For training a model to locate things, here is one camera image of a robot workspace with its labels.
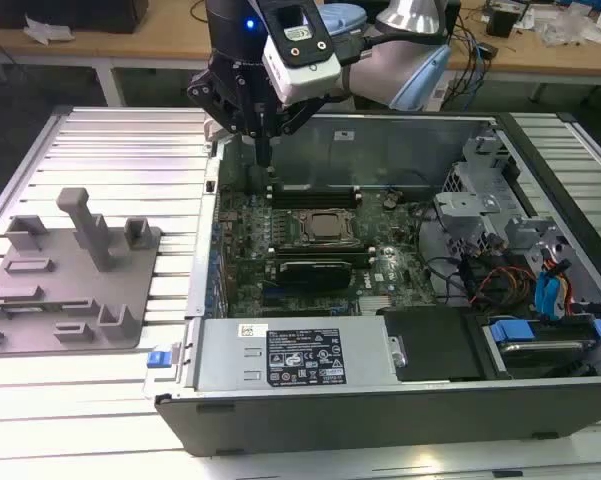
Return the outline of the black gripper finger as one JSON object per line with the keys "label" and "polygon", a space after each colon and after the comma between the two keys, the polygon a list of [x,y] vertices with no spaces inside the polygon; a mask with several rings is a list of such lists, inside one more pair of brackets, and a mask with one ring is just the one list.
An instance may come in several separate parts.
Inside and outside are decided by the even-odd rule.
{"label": "black gripper finger", "polygon": [[248,83],[245,69],[214,71],[206,69],[195,75],[187,93],[204,111],[229,133],[247,136],[253,141],[255,160],[264,164],[262,120]]}
{"label": "black gripper finger", "polygon": [[267,102],[262,124],[262,164],[271,164],[275,139],[295,133],[325,104],[325,97],[311,98],[287,107],[283,107],[278,101]]}

